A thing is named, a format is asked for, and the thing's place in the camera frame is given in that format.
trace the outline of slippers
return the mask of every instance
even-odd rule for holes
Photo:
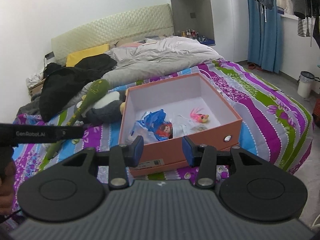
[[[250,64],[248,65],[248,69],[249,69],[249,70],[254,70],[255,68],[256,68],[255,63],[250,63]]]

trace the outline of box label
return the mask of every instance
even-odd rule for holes
[[[152,161],[147,161],[144,163],[139,163],[139,165],[136,168],[130,168],[130,170],[135,171],[135,170],[152,168],[152,167],[161,166],[161,165],[164,165],[163,159],[152,160]]]

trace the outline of trash can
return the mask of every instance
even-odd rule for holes
[[[318,77],[315,77],[315,75],[308,71],[301,71],[300,77],[298,79],[298,94],[303,98],[308,98],[311,92],[311,86],[313,81],[320,82],[320,79]]]

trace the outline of metal grommet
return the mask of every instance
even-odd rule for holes
[[[228,142],[228,141],[230,141],[231,140],[231,135],[227,135],[224,139],[223,139],[223,141],[224,142]]]
[[[213,184],[213,180],[210,178],[201,178],[198,180],[200,186],[210,186]]]
[[[114,178],[111,180],[113,186],[123,186],[127,181],[124,178]]]

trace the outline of red slippers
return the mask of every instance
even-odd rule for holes
[[[249,69],[249,70],[254,70],[255,68],[256,68],[255,63],[250,63],[250,64],[248,65],[248,69]]]
[[[262,68],[260,66],[257,66],[255,63],[250,63],[248,65],[248,69],[249,70],[254,70],[254,69],[257,69],[258,71],[262,71]]]

